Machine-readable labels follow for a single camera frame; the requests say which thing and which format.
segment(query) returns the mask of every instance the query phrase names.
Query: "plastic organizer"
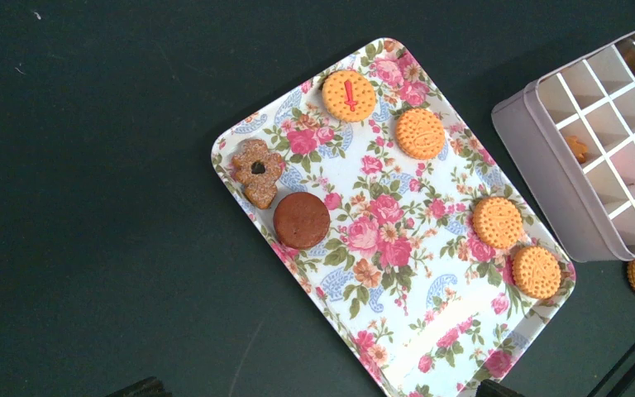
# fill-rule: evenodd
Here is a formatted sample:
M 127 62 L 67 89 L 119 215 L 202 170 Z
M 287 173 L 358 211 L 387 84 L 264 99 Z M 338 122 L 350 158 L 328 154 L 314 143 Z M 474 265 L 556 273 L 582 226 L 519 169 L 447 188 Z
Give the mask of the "plastic organizer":
M 571 258 L 635 259 L 635 32 L 530 83 L 492 117 Z M 588 147 L 582 164 L 570 136 Z

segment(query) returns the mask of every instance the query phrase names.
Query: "tray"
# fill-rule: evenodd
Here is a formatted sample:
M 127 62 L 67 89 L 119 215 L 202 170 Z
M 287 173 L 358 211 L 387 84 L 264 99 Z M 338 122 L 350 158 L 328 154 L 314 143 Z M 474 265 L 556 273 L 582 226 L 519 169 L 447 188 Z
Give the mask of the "tray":
M 492 117 L 573 259 L 635 259 L 635 32 L 530 83 Z M 588 146 L 582 165 L 567 136 Z
M 320 86 L 331 72 L 354 69 L 378 101 L 364 122 L 333 119 Z M 429 108 L 446 144 L 417 161 L 392 136 L 399 114 Z M 232 178 L 231 157 L 260 138 L 285 170 L 270 209 L 250 205 Z M 417 61 L 393 39 L 369 43 L 251 114 L 218 137 L 212 166 L 276 255 L 388 396 L 473 395 L 484 379 L 502 379 L 575 285 L 564 251 Z M 277 242 L 273 211 L 286 195 L 308 191 L 332 215 L 325 240 L 307 251 Z M 471 209 L 484 196 L 513 200 L 525 235 L 510 252 L 472 232 Z M 520 294 L 511 256 L 538 244 L 562 269 L 546 301 Z

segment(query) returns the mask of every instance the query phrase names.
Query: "paisley pattern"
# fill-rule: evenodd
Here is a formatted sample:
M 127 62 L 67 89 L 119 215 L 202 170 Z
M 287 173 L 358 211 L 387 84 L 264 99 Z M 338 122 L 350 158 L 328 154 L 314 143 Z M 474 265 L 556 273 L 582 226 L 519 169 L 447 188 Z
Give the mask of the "paisley pattern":
M 320 82 L 345 68 L 364 75 L 377 95 L 363 123 L 340 122 L 322 105 Z M 393 137 L 399 115 L 410 108 L 429 109 L 445 127 L 446 144 L 432 160 L 406 156 Z M 281 155 L 282 195 L 309 192 L 324 201 L 332 222 L 320 244 L 306 251 L 281 245 L 273 209 L 258 210 L 244 198 L 231 158 L 249 138 L 265 140 Z M 212 166 L 390 397 L 472 397 L 482 380 L 508 373 L 575 286 L 563 250 L 397 41 L 369 43 L 222 134 Z M 558 259 L 563 279 L 552 299 L 522 294 L 509 252 L 487 246 L 472 230 L 475 203 L 490 195 L 510 199 L 522 214 L 518 248 L 541 245 Z M 475 311 L 452 314 L 451 329 L 432 327 L 437 316 L 461 307 L 455 302 L 473 296 L 483 299 Z M 419 338 L 429 332 L 439 334 Z M 396 367 L 407 373 L 394 376 Z

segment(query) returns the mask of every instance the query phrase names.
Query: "flower-shaped cookie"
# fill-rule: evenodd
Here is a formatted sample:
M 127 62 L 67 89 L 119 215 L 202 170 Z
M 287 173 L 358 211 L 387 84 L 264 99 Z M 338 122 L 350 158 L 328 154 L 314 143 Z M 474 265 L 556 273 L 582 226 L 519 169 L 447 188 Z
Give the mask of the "flower-shaped cookie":
M 245 185 L 245 196 L 257 208 L 267 209 L 279 192 L 276 181 L 281 176 L 281 155 L 269 153 L 261 139 L 245 142 L 242 152 L 232 157 L 235 179 Z

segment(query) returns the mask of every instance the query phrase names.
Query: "black object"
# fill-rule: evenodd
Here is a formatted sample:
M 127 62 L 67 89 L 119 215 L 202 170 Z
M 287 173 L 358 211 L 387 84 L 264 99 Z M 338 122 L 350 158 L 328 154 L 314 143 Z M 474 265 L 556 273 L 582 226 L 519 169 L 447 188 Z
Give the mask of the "black object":
M 475 397 L 524 397 L 514 390 L 510 390 L 501 384 L 486 379 L 480 382 Z
M 151 376 L 106 397 L 172 397 L 160 380 Z

